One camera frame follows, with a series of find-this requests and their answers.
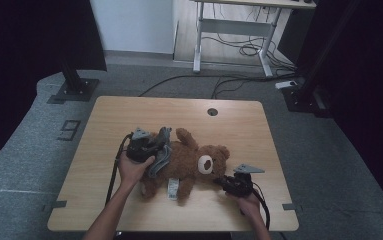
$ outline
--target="forearm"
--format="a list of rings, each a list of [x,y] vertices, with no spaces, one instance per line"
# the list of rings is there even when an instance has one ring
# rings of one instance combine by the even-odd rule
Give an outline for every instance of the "forearm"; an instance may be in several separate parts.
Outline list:
[[[271,240],[269,231],[265,226],[263,218],[260,214],[254,214],[250,216],[249,222],[254,230],[257,240]]]
[[[113,239],[126,199],[133,185],[121,185],[98,215],[83,239]]]

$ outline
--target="gray carpet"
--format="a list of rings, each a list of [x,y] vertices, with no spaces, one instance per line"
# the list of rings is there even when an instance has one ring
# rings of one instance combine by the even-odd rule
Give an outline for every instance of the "gray carpet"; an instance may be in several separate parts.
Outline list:
[[[202,70],[200,75],[231,74]],[[192,75],[189,68],[108,65],[108,72],[79,71],[100,83],[89,102],[47,104],[64,79],[41,80],[38,96],[0,151],[0,239],[80,239],[83,233],[51,232],[47,221],[98,96],[138,96],[159,81]],[[145,96],[210,98],[217,78],[183,78]],[[260,101],[265,109],[300,227],[286,239],[383,239],[383,192],[332,119],[292,113],[275,82],[247,83],[220,99]],[[225,85],[234,88],[238,83]],[[66,120],[81,121],[72,141],[57,140]],[[233,239],[252,239],[233,233]],[[283,239],[273,232],[273,239]]]

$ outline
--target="teddy bear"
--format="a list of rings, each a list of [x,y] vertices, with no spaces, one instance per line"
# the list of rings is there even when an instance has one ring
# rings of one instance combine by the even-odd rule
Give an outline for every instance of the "teddy bear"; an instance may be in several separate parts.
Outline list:
[[[153,197],[157,189],[169,178],[179,179],[177,199],[189,197],[196,180],[212,182],[223,177],[229,150],[225,146],[205,145],[199,147],[195,139],[184,128],[176,129],[179,141],[172,141],[170,162],[155,178],[144,174],[141,178],[141,192],[144,198]]]

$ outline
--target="electrical cord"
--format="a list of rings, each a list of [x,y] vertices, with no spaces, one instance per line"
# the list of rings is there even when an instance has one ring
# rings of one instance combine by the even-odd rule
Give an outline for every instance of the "electrical cord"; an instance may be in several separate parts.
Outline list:
[[[281,235],[282,239],[287,240],[283,232],[279,232],[279,235]]]
[[[112,171],[112,176],[110,178],[110,184],[109,184],[109,189],[107,190],[107,197],[106,197],[106,204],[110,201],[111,194],[113,192],[113,185],[114,185],[114,180],[116,179],[116,172],[117,172],[117,165],[119,164],[120,160],[120,155],[123,152],[123,146],[125,145],[125,142],[127,139],[132,138],[132,133],[128,134],[125,136],[123,139],[122,143],[119,145],[119,150],[117,150],[116,157],[114,158],[114,164],[113,164],[113,171]]]
[[[296,78],[296,77],[299,77],[299,75],[297,75],[295,73],[291,73],[291,74],[284,74],[284,75],[281,75],[281,76],[276,76],[276,77],[271,77],[271,78],[260,78],[260,77],[258,77],[258,78],[251,78],[251,77],[233,78],[233,79],[224,80],[222,82],[220,82],[218,80],[218,83],[215,85],[215,88],[214,88],[213,93],[212,93],[212,99],[217,99],[218,94],[220,94],[222,92],[236,91],[236,90],[240,89],[244,84],[246,84],[248,82],[268,82],[268,81],[274,81],[274,80],[279,80],[279,79]],[[217,91],[217,89],[221,85],[229,83],[229,82],[235,82],[235,81],[242,81],[242,83],[238,87],[235,87],[233,89],[224,89],[224,90],[221,90],[221,91]]]
[[[257,22],[257,20],[258,20],[258,18],[260,16],[261,10],[262,10],[262,7],[259,8],[259,12],[257,14],[257,17],[255,18],[256,22]],[[254,8],[250,12],[250,14],[247,16],[247,19],[249,18],[249,16],[253,12],[254,12]],[[263,12],[266,14],[265,22],[267,22],[268,19],[269,19],[269,15],[271,13],[271,8],[270,7],[268,8],[267,13],[265,11],[263,11]],[[213,3],[213,17],[216,19],[216,11],[215,11],[215,4],[214,3]],[[239,48],[239,53],[241,55],[244,55],[244,56],[255,56],[255,55],[259,54],[260,51],[262,50],[264,42],[265,42],[265,38],[260,38],[260,37],[251,39],[251,36],[249,36],[249,40],[248,41],[233,42],[233,41],[226,41],[226,40],[222,39],[222,37],[220,36],[219,33],[217,34],[217,36],[218,36],[219,39],[212,38],[212,37],[203,37],[202,40],[203,39],[210,39],[210,40],[217,41],[217,42],[219,42],[221,44],[224,44],[224,45],[227,45],[227,46],[230,46],[230,47]],[[256,41],[256,40],[263,40],[262,45],[260,46],[260,45],[254,44],[253,41]],[[291,71],[291,72],[295,72],[297,70],[297,68],[294,65],[292,65],[290,63],[287,63],[287,62],[284,62],[284,61],[281,61],[281,60],[279,60],[279,59],[277,59],[275,57],[275,50],[276,50],[277,46],[276,46],[275,42],[271,41],[271,43],[274,45],[274,49],[273,49],[272,52],[270,52],[270,51],[267,52],[267,57],[271,61],[272,65],[274,65],[275,67],[281,68],[281,70],[288,70],[288,71]]]
[[[253,183],[253,185],[256,185],[257,188],[259,188],[260,193],[257,192],[253,188],[253,194],[257,197],[257,199],[259,199],[260,203],[262,204],[263,210],[265,210],[265,214],[266,214],[266,228],[269,230],[269,227],[270,227],[270,212],[269,212],[268,206],[266,205],[265,196],[263,196],[262,189],[260,188],[259,185],[257,185],[256,183]]]
[[[143,93],[141,93],[140,95],[138,95],[138,97],[142,97],[144,94],[148,93],[149,91],[151,91],[153,88],[156,88],[157,86],[165,83],[165,82],[169,82],[169,81],[172,81],[172,80],[175,80],[175,79],[179,79],[179,78],[203,78],[203,77],[207,77],[207,78],[212,78],[212,77],[223,77],[225,75],[180,75],[180,76],[175,76],[175,77],[171,77],[171,78],[168,78],[168,79],[165,79],[165,80],[162,80],[158,83],[156,83],[155,85],[151,86],[150,88],[148,88],[147,90],[145,90]]]

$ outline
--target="finger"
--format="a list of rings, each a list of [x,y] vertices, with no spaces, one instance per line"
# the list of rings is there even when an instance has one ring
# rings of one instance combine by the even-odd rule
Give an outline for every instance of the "finger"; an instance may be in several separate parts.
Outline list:
[[[122,158],[127,158],[125,150],[122,150],[122,153],[120,154],[120,159]]]
[[[155,160],[156,160],[156,157],[154,157],[154,156],[147,158],[147,160],[145,160],[145,162],[144,162],[144,166],[145,167],[150,166]]]

